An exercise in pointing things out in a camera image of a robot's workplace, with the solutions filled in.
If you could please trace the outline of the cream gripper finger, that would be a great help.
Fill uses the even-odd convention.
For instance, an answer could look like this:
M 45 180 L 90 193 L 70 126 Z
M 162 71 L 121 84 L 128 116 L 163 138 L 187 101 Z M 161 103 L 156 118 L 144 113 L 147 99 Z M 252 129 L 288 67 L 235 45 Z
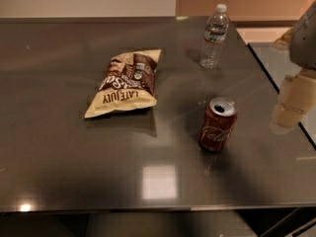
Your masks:
M 316 70 L 302 68 L 279 92 L 272 114 L 270 129 L 275 134 L 287 134 L 303 116 L 316 106 Z

